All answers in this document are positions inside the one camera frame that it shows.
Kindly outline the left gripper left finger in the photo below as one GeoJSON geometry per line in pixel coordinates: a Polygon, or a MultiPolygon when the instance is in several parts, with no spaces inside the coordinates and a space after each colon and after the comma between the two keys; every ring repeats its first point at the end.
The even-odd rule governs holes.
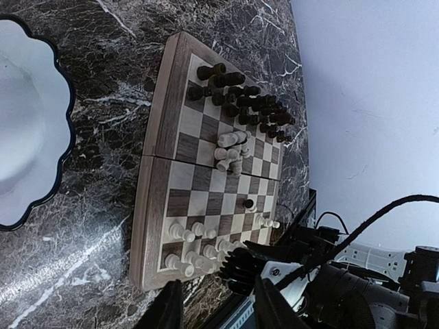
{"type": "Polygon", "coordinates": [[[134,328],[183,328],[182,282],[180,280],[169,281],[134,328]]]}

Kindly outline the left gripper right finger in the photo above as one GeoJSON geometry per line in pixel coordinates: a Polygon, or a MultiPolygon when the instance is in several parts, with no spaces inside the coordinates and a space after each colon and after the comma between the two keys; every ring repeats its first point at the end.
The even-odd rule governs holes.
{"type": "Polygon", "coordinates": [[[258,329],[310,329],[293,311],[272,281],[257,276],[254,285],[254,318],[258,329]]]}

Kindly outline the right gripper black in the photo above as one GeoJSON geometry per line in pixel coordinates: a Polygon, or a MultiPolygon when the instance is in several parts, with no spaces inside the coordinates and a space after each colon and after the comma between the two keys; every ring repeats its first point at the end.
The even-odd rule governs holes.
{"type": "Polygon", "coordinates": [[[438,248],[352,242],[320,265],[299,307],[331,328],[437,328],[438,248]]]}

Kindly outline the white pawn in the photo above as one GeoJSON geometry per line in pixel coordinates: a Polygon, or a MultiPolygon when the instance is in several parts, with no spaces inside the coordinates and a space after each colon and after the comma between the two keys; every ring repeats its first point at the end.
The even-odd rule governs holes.
{"type": "Polygon", "coordinates": [[[217,231],[212,228],[207,228],[203,223],[195,222],[191,226],[191,231],[196,236],[201,236],[206,239],[214,239],[217,236],[217,231]]]}
{"type": "Polygon", "coordinates": [[[261,227],[274,228],[274,229],[280,228],[280,226],[281,226],[280,222],[274,221],[270,218],[265,218],[261,215],[258,215],[256,217],[255,223],[261,227]]]}
{"type": "Polygon", "coordinates": [[[165,258],[165,266],[168,269],[179,271],[184,277],[191,277],[195,271],[191,263],[184,263],[175,254],[169,254],[165,258]]]}

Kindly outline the white knight placed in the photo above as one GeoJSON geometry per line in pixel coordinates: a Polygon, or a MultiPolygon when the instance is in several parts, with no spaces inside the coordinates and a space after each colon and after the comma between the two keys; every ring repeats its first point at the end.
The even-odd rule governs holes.
{"type": "Polygon", "coordinates": [[[195,253],[194,251],[186,253],[185,260],[191,263],[196,269],[201,270],[203,273],[212,274],[217,269],[215,262],[205,256],[195,253]]]}

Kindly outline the white pawn second row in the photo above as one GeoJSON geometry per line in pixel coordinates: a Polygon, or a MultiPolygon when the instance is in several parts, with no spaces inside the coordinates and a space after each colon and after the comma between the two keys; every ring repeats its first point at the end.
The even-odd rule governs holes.
{"type": "Polygon", "coordinates": [[[189,243],[195,241],[195,233],[186,229],[183,225],[181,225],[178,222],[173,223],[169,227],[169,235],[173,239],[182,239],[183,241],[189,243]]]}

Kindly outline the wooden chessboard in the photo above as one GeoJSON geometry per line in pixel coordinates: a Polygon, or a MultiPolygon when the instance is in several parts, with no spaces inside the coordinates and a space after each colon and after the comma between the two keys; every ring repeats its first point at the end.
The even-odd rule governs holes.
{"type": "Polygon", "coordinates": [[[191,277],[165,266],[194,251],[216,263],[246,241],[267,245],[283,161],[294,119],[274,95],[186,32],[165,45],[147,125],[137,184],[129,277],[140,289],[159,289],[191,277]],[[195,222],[214,239],[173,239],[169,227],[195,222]]]}

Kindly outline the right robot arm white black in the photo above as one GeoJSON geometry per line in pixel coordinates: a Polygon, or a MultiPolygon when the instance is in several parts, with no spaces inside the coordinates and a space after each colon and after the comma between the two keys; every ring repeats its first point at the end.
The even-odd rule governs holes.
{"type": "Polygon", "coordinates": [[[296,312],[330,328],[437,328],[438,249],[352,242],[284,294],[296,312]]]}

